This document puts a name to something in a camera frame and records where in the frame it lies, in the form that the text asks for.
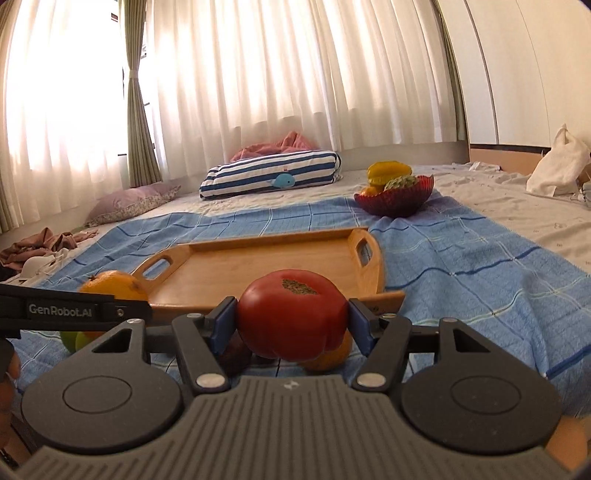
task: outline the red tomato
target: red tomato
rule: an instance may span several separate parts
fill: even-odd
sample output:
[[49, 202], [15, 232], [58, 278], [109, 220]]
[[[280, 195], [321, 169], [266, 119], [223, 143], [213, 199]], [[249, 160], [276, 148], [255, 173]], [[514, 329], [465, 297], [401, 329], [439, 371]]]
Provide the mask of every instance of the red tomato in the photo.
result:
[[306, 270], [279, 270], [252, 282], [238, 301], [236, 327], [265, 358], [301, 362], [343, 342], [349, 303], [335, 285]]

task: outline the screw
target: screw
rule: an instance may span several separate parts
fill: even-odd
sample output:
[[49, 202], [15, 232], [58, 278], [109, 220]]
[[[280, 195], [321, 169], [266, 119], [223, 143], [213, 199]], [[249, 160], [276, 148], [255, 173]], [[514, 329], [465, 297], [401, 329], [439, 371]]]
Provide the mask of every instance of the screw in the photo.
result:
[[386, 377], [381, 374], [361, 374], [357, 377], [357, 383], [362, 387], [378, 388], [386, 384]]
[[226, 383], [226, 379], [220, 374], [202, 374], [196, 382], [201, 388], [217, 388]]

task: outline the finger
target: finger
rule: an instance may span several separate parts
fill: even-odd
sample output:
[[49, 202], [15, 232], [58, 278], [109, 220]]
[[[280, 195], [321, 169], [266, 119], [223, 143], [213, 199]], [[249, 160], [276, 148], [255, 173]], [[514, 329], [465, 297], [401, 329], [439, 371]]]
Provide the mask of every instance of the finger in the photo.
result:
[[8, 365], [8, 375], [12, 378], [16, 379], [21, 375], [21, 360], [19, 359], [16, 352], [14, 352], [12, 358], [10, 359], [10, 364]]
[[8, 434], [8, 430], [10, 430], [11, 420], [12, 415], [10, 411], [4, 411], [0, 413], [0, 435]]
[[4, 448], [6, 445], [8, 445], [9, 441], [10, 436], [8, 432], [0, 432], [0, 448]]
[[10, 410], [13, 399], [14, 385], [12, 384], [12, 381], [5, 375], [4, 381], [0, 383], [0, 414], [6, 410]]

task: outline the striped pillow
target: striped pillow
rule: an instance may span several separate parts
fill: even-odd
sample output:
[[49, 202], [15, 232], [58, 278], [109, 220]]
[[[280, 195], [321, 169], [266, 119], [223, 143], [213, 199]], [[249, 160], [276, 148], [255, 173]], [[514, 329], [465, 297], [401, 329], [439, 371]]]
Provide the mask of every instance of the striped pillow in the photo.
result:
[[326, 185], [340, 179], [339, 171], [339, 154], [330, 151], [246, 158], [211, 168], [199, 194], [203, 199], [218, 199], [243, 193]]

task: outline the pink blanket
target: pink blanket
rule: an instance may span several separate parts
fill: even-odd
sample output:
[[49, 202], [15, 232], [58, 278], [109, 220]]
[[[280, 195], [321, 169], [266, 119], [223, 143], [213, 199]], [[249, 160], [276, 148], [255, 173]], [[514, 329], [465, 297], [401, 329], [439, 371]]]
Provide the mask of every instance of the pink blanket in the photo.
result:
[[278, 153], [302, 152], [305, 150], [318, 150], [310, 140], [298, 132], [290, 132], [283, 140], [276, 143], [257, 143], [243, 148], [232, 157], [231, 162], [244, 158], [262, 157], [263, 155], [276, 155]]
[[22, 266], [31, 257], [42, 257], [51, 252], [57, 252], [62, 248], [73, 250], [79, 242], [98, 235], [98, 230], [92, 232], [61, 233], [54, 235], [45, 227], [41, 232], [23, 238], [0, 252], [0, 264], [11, 268], [15, 274], [22, 270]]

